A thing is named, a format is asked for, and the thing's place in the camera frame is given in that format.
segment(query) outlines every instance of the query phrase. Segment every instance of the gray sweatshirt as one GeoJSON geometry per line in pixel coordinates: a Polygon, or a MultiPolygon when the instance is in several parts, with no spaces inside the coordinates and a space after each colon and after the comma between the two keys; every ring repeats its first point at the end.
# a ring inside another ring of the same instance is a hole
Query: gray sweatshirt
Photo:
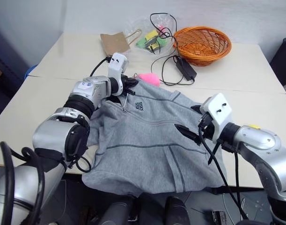
{"type": "MultiPolygon", "coordinates": [[[[223,181],[209,154],[184,137],[181,124],[198,133],[198,105],[179,91],[173,93],[139,81],[135,96],[119,96],[121,103],[105,101],[91,118],[88,145],[99,144],[93,169],[82,176],[90,188],[118,195],[142,192],[197,191],[220,187],[223,181]]],[[[214,145],[206,141],[211,149],[214,145]]],[[[226,170],[221,149],[216,153],[226,170]]]]}

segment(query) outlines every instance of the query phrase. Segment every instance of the white table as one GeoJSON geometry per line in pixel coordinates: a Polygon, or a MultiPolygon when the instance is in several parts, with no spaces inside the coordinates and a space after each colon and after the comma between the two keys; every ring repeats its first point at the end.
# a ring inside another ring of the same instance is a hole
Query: white table
{"type": "MultiPolygon", "coordinates": [[[[16,151],[24,146],[32,147],[31,138],[37,126],[57,108],[62,107],[75,82],[90,74],[93,67],[104,58],[97,40],[96,35],[69,34],[57,41],[1,114],[0,141],[7,141],[16,151]]],[[[233,119],[236,124],[256,124],[272,130],[280,136],[286,146],[286,95],[282,86],[257,45],[234,44],[233,46],[233,51],[228,57],[208,67],[197,67],[198,75],[193,86],[167,87],[162,85],[162,87],[169,91],[180,90],[198,102],[204,102],[209,96],[221,92],[233,108],[233,119]],[[235,82],[235,79],[232,79],[233,74],[244,73],[241,71],[242,67],[237,66],[235,70],[236,64],[242,61],[246,63],[245,71],[255,70],[255,73],[247,74],[247,79],[239,76],[235,82]],[[217,71],[216,76],[220,78],[220,82],[212,81],[215,71],[217,71]],[[265,85],[258,85],[259,80],[262,80],[261,82],[265,85]]],[[[104,64],[100,67],[96,74],[106,75],[106,66],[104,64]]],[[[179,76],[179,73],[173,70],[173,64],[168,66],[165,70],[167,79],[173,79],[173,76],[177,79],[176,76],[179,76]]],[[[150,64],[146,62],[134,60],[130,62],[126,74],[149,72],[149,67],[150,64]]],[[[95,150],[96,146],[91,147],[85,153],[90,161],[94,158],[95,150]]],[[[234,157],[224,151],[223,159],[229,184],[235,185],[234,157]]],[[[239,161],[241,186],[262,187],[255,169],[241,157],[239,161]]],[[[22,162],[14,159],[14,163],[19,165],[22,162]]],[[[80,173],[76,168],[68,172],[80,173]]]]}
{"type": "MultiPolygon", "coordinates": [[[[104,58],[99,35],[64,34],[30,74],[82,80],[104,58]]],[[[153,59],[132,56],[125,75],[150,73],[153,59]]],[[[158,75],[163,60],[154,64],[153,71],[158,75]]],[[[102,64],[96,75],[107,75],[107,66],[107,63],[102,64]]],[[[234,43],[225,58],[207,67],[194,68],[197,77],[193,88],[285,93],[258,45],[234,43]]],[[[172,59],[166,63],[164,76],[171,82],[181,78],[172,59]]]]}

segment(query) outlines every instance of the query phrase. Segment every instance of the black cable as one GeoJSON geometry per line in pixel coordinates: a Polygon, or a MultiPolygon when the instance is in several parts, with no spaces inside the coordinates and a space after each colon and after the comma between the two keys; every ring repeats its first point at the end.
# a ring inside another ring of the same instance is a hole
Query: black cable
{"type": "Polygon", "coordinates": [[[219,165],[219,162],[218,162],[217,158],[215,157],[215,155],[213,154],[213,152],[210,150],[210,148],[209,148],[208,145],[206,144],[206,142],[205,142],[205,140],[204,140],[204,137],[203,137],[203,135],[202,135],[202,127],[199,127],[198,133],[199,133],[199,137],[200,137],[200,139],[201,139],[202,144],[204,145],[204,147],[206,148],[206,150],[208,151],[208,153],[210,154],[210,156],[213,158],[213,161],[214,161],[214,163],[216,164],[216,166],[217,166],[217,168],[218,168],[218,171],[219,171],[219,173],[220,173],[220,175],[221,175],[221,177],[222,177],[222,179],[223,179],[223,181],[224,181],[224,184],[225,184],[226,188],[228,189],[231,198],[233,199],[233,201],[235,202],[236,206],[238,207],[238,209],[239,209],[239,211],[240,211],[240,214],[242,215],[242,218],[243,218],[243,219],[248,219],[246,213],[242,210],[242,208],[241,208],[240,205],[238,204],[237,200],[235,199],[235,197],[234,197],[234,195],[233,195],[233,193],[232,193],[232,191],[231,191],[231,189],[230,189],[230,187],[229,187],[229,185],[228,185],[228,183],[227,183],[227,181],[226,181],[226,178],[225,178],[225,176],[224,176],[224,174],[223,174],[223,171],[221,170],[221,167],[220,167],[220,165],[219,165]]]}
{"type": "Polygon", "coordinates": [[[239,206],[242,207],[241,195],[240,195],[239,174],[238,174],[238,155],[237,155],[237,152],[235,152],[235,182],[236,182],[237,202],[238,202],[239,206]]]}
{"type": "MultiPolygon", "coordinates": [[[[219,146],[220,146],[220,143],[217,142],[216,145],[214,146],[214,149],[213,149],[213,154],[214,154],[214,155],[216,154],[216,152],[217,152],[219,146]]],[[[209,160],[208,160],[208,165],[210,165],[210,163],[212,163],[212,160],[213,160],[213,158],[210,156],[210,158],[209,158],[209,160]]]]}
{"type": "Polygon", "coordinates": [[[15,152],[14,150],[12,150],[11,148],[10,148],[10,150],[11,150],[12,156],[14,156],[14,157],[16,157],[17,159],[20,159],[20,160],[22,160],[22,161],[25,161],[25,162],[28,161],[29,158],[26,158],[26,157],[24,157],[24,156],[18,154],[17,152],[15,152]]]}
{"type": "Polygon", "coordinates": [[[174,85],[192,85],[193,83],[180,83],[182,80],[183,80],[183,78],[184,78],[184,75],[182,75],[182,77],[181,77],[181,79],[180,79],[180,81],[178,81],[178,82],[176,82],[176,83],[171,83],[171,82],[166,82],[165,80],[164,80],[164,78],[163,78],[163,69],[164,69],[164,67],[165,67],[165,64],[166,64],[166,62],[169,60],[169,59],[171,59],[171,58],[177,58],[178,56],[176,56],[176,55],[173,55],[173,56],[170,56],[170,57],[168,57],[168,58],[166,58],[166,60],[164,61],[164,63],[163,63],[163,65],[162,65],[162,69],[161,69],[161,78],[162,78],[162,80],[160,80],[161,82],[163,82],[165,85],[167,85],[167,86],[174,86],[174,85]]]}
{"type": "Polygon", "coordinates": [[[151,19],[151,17],[152,17],[153,15],[160,15],[160,14],[169,15],[169,16],[171,16],[171,17],[174,19],[174,21],[175,21],[175,32],[176,32],[176,31],[177,31],[177,20],[175,19],[174,16],[172,16],[172,15],[169,14],[169,13],[152,13],[152,14],[150,15],[150,22],[151,22],[151,24],[152,24],[158,31],[161,31],[158,27],[155,26],[155,24],[152,22],[152,19],[151,19]]]}
{"type": "Polygon", "coordinates": [[[31,211],[33,209],[31,204],[29,204],[29,203],[27,203],[25,201],[22,201],[20,199],[14,198],[14,204],[19,205],[19,206],[25,208],[28,211],[31,211]]]}
{"type": "Polygon", "coordinates": [[[77,160],[76,163],[75,163],[75,164],[76,164],[76,167],[77,167],[80,171],[82,171],[82,172],[84,172],[84,173],[90,172],[90,171],[92,170],[92,166],[91,166],[90,162],[89,162],[86,158],[84,158],[83,156],[81,156],[81,158],[82,158],[83,160],[85,160],[86,163],[88,164],[88,170],[82,169],[82,168],[79,166],[79,164],[78,164],[78,160],[77,160]]]}
{"type": "Polygon", "coordinates": [[[93,69],[93,71],[91,72],[90,76],[93,76],[94,72],[98,69],[98,67],[100,67],[100,65],[103,64],[106,60],[107,60],[107,57],[104,58],[103,60],[101,60],[101,62],[99,62],[97,64],[97,66],[93,69]]]}
{"type": "Polygon", "coordinates": [[[159,50],[160,50],[159,54],[160,54],[161,53],[161,45],[160,45],[160,42],[157,40],[157,38],[156,38],[156,41],[158,43],[158,47],[159,47],[159,50]]]}
{"type": "Polygon", "coordinates": [[[45,190],[45,175],[43,166],[41,164],[39,156],[30,148],[24,147],[21,150],[24,157],[30,157],[33,161],[35,167],[37,168],[38,173],[38,190],[37,190],[37,197],[35,201],[34,208],[32,212],[29,213],[29,224],[34,225],[39,219],[39,214],[41,211],[43,197],[44,197],[44,190],[45,190]]]}
{"type": "Polygon", "coordinates": [[[0,142],[0,147],[5,166],[6,179],[6,191],[4,197],[4,207],[1,224],[11,225],[15,196],[15,172],[12,161],[11,149],[5,142],[0,142]]]}
{"type": "MultiPolygon", "coordinates": [[[[176,82],[176,83],[167,82],[167,81],[165,81],[164,78],[163,78],[164,66],[165,66],[166,62],[167,62],[169,59],[173,58],[174,62],[176,63],[176,61],[175,61],[175,57],[176,57],[177,60],[180,60],[182,67],[183,67],[183,60],[182,60],[181,57],[179,57],[179,56],[177,56],[177,55],[170,56],[170,55],[172,55],[176,50],[177,50],[177,52],[178,52],[178,54],[179,54],[178,42],[177,42],[176,38],[172,35],[171,30],[170,30],[168,27],[164,27],[164,28],[162,28],[162,29],[159,29],[159,28],[153,23],[153,21],[152,21],[152,16],[153,16],[153,15],[160,15],[160,14],[170,15],[169,13],[152,13],[152,14],[150,15],[150,22],[151,22],[151,24],[158,30],[158,32],[159,32],[159,38],[162,38],[162,39],[172,38],[172,39],[174,39],[174,41],[175,41],[175,43],[176,43],[176,48],[175,48],[174,51],[173,51],[172,53],[170,53],[169,55],[160,57],[160,58],[156,59],[155,61],[153,61],[153,63],[151,64],[151,67],[150,67],[151,73],[152,73],[153,64],[154,64],[156,61],[158,61],[158,60],[160,60],[160,59],[162,59],[162,58],[168,57],[168,58],[164,61],[163,65],[162,65],[162,69],[161,69],[161,78],[162,78],[162,80],[160,80],[160,81],[163,82],[163,83],[164,83],[165,85],[167,85],[167,86],[174,86],[174,85],[188,86],[188,85],[192,85],[192,84],[195,82],[194,80],[193,80],[192,83],[180,83],[180,82],[183,80],[184,75],[182,75],[180,81],[178,81],[178,82],[176,82]]],[[[175,30],[177,31],[177,20],[176,20],[175,17],[173,17],[172,15],[170,15],[170,16],[171,16],[171,17],[174,19],[174,21],[175,21],[175,25],[176,25],[176,29],[175,29],[175,30]]]]}

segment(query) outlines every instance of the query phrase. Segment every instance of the power cord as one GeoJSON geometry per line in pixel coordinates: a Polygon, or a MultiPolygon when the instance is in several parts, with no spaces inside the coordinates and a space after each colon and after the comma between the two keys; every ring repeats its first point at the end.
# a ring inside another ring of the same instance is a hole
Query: power cord
{"type": "Polygon", "coordinates": [[[29,213],[29,224],[36,224],[36,222],[39,220],[39,215],[40,215],[41,207],[43,204],[43,197],[44,197],[44,190],[45,190],[44,170],[43,170],[43,166],[42,166],[39,156],[32,149],[28,147],[24,147],[22,148],[21,153],[26,158],[30,157],[31,160],[33,160],[34,165],[37,168],[38,180],[39,180],[37,197],[36,197],[33,210],[29,213]]]}
{"type": "Polygon", "coordinates": [[[28,157],[24,157],[24,156],[18,154],[17,152],[15,152],[15,151],[12,150],[12,149],[10,149],[10,150],[11,150],[12,156],[16,157],[17,159],[20,159],[20,160],[25,161],[25,162],[27,162],[27,161],[29,160],[28,157]]]}
{"type": "Polygon", "coordinates": [[[220,173],[220,175],[221,175],[221,177],[222,177],[222,179],[224,181],[224,184],[225,184],[226,188],[228,189],[231,198],[233,199],[233,201],[235,202],[237,208],[239,209],[240,214],[242,215],[242,218],[243,219],[248,219],[246,213],[242,210],[241,206],[239,205],[239,203],[235,199],[235,197],[234,197],[234,195],[233,195],[233,193],[232,193],[232,191],[231,191],[231,189],[230,189],[230,187],[229,187],[229,185],[228,185],[228,183],[226,181],[226,178],[225,178],[225,176],[223,174],[223,171],[221,170],[221,167],[220,167],[220,164],[219,164],[217,158],[215,157],[213,152],[210,150],[210,148],[206,144],[205,139],[203,137],[202,131],[204,130],[204,128],[206,126],[208,126],[211,123],[212,120],[213,120],[212,117],[208,113],[206,113],[206,114],[204,114],[202,116],[201,122],[198,125],[198,127],[199,127],[199,129],[198,129],[199,138],[200,138],[202,144],[204,145],[204,147],[206,148],[207,152],[210,154],[210,156],[213,159],[214,163],[216,164],[217,169],[218,169],[218,171],[219,171],[219,173],[220,173]]]}
{"type": "Polygon", "coordinates": [[[163,65],[162,65],[162,68],[161,68],[161,78],[162,78],[162,79],[160,79],[160,81],[163,82],[163,83],[164,83],[165,85],[167,85],[167,86],[174,86],[174,85],[188,86],[188,85],[192,85],[192,84],[195,82],[194,79],[193,79],[192,83],[181,83],[181,81],[182,81],[183,78],[184,78],[184,75],[182,75],[181,79],[180,79],[178,82],[176,82],[176,83],[167,82],[167,81],[165,81],[164,78],[163,78],[164,67],[165,67],[166,62],[167,62],[169,59],[173,58],[173,61],[174,61],[175,63],[177,63],[177,61],[180,60],[181,66],[182,66],[182,69],[183,69],[183,70],[184,70],[184,66],[183,66],[183,59],[182,59],[180,56],[178,56],[178,55],[179,55],[178,42],[177,42],[176,38],[172,35],[172,32],[171,32],[170,28],[164,27],[164,28],[159,29],[159,28],[154,24],[154,22],[152,21],[152,16],[153,16],[153,15],[162,15],[162,14],[164,14],[164,15],[170,15],[170,16],[174,19],[174,21],[175,21],[175,32],[176,32],[176,31],[177,31],[177,20],[176,20],[176,18],[175,18],[174,16],[172,16],[172,15],[169,14],[169,13],[152,13],[152,14],[150,15],[150,22],[151,22],[151,24],[158,30],[158,32],[159,32],[158,37],[159,37],[159,38],[162,38],[162,39],[172,38],[172,39],[175,41],[175,43],[176,43],[176,48],[175,48],[174,51],[173,51],[172,53],[170,53],[169,55],[166,55],[166,56],[163,56],[163,57],[160,57],[160,58],[154,60],[154,61],[152,62],[152,64],[151,64],[151,67],[150,67],[151,73],[153,72],[153,71],[152,71],[152,67],[153,67],[153,65],[154,65],[155,62],[157,62],[157,61],[160,60],[160,59],[163,59],[163,58],[168,57],[168,58],[164,61],[163,65]]]}
{"type": "Polygon", "coordinates": [[[110,60],[111,60],[111,56],[107,56],[107,57],[105,57],[103,60],[101,60],[101,61],[97,64],[97,66],[93,69],[93,71],[91,72],[90,76],[93,76],[94,72],[98,69],[98,67],[101,66],[101,64],[103,64],[105,61],[107,61],[107,62],[109,63],[110,60]]]}
{"type": "Polygon", "coordinates": [[[156,42],[158,43],[158,47],[159,47],[159,54],[161,53],[161,44],[159,43],[159,41],[156,39],[156,42]]]}
{"type": "Polygon", "coordinates": [[[235,184],[236,184],[236,198],[240,207],[242,207],[241,203],[241,195],[240,195],[240,183],[239,183],[239,174],[238,174],[238,154],[235,152],[235,184]]]}
{"type": "Polygon", "coordinates": [[[92,166],[91,166],[90,162],[89,162],[86,158],[84,158],[83,156],[81,156],[80,159],[81,159],[81,158],[88,164],[88,170],[82,169],[82,168],[79,166],[79,164],[78,164],[78,160],[77,160],[76,163],[75,163],[75,164],[76,164],[76,167],[77,167],[80,171],[82,171],[82,172],[84,172],[84,173],[90,172],[90,171],[92,170],[92,166]]]}
{"type": "Polygon", "coordinates": [[[12,213],[14,207],[15,196],[15,172],[11,156],[11,150],[5,142],[0,142],[6,178],[6,191],[4,197],[4,207],[2,214],[2,225],[10,225],[12,221],[12,213]]]}

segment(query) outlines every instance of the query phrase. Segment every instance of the black power brick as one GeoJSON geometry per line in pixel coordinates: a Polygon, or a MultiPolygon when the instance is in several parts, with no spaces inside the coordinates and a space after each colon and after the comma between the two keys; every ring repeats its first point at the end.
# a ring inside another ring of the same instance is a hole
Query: black power brick
{"type": "Polygon", "coordinates": [[[197,72],[190,66],[190,64],[184,58],[177,58],[176,66],[179,71],[183,74],[186,80],[195,81],[197,72]]]}

